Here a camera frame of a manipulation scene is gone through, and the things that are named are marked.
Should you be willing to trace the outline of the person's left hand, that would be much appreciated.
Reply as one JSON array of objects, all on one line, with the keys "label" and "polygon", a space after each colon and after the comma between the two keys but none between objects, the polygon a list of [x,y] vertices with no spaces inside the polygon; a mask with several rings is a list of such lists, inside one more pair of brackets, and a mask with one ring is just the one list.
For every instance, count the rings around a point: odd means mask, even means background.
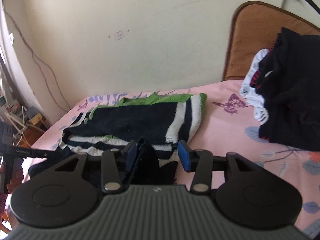
[{"label": "person's left hand", "polygon": [[19,167],[13,177],[10,179],[9,183],[6,185],[8,193],[13,193],[18,186],[23,183],[24,174],[23,169]]}]

